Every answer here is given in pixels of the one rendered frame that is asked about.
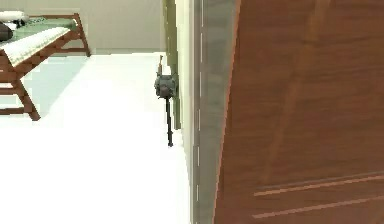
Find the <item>white pillow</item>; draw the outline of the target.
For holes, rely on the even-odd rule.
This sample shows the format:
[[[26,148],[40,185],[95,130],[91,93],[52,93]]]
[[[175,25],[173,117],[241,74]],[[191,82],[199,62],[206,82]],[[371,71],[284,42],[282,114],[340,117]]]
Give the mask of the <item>white pillow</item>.
[[[23,11],[0,11],[0,22],[28,21],[29,16]]]

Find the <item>dark brown round cushion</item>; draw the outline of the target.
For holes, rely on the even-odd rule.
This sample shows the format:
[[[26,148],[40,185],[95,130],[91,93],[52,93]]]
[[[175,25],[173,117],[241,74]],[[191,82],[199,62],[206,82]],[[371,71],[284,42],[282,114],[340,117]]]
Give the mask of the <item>dark brown round cushion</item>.
[[[4,23],[0,22],[0,42],[8,41],[13,37],[13,31]]]

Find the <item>brown wooden room door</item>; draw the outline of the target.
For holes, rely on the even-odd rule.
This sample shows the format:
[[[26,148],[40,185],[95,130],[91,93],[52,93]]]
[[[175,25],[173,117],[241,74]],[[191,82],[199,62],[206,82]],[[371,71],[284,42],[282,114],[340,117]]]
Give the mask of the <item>brown wooden room door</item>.
[[[193,224],[384,224],[384,0],[200,0]]]

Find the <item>brown wooden bed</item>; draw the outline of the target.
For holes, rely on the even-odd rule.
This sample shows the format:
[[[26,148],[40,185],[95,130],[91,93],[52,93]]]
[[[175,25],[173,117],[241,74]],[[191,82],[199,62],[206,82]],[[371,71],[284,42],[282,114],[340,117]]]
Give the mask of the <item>brown wooden bed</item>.
[[[72,15],[34,15],[23,27],[15,30],[11,40],[0,43],[0,96],[16,95],[22,103],[18,108],[0,108],[0,115],[28,114],[32,121],[40,115],[33,104],[22,78],[56,53],[91,51],[81,17]]]

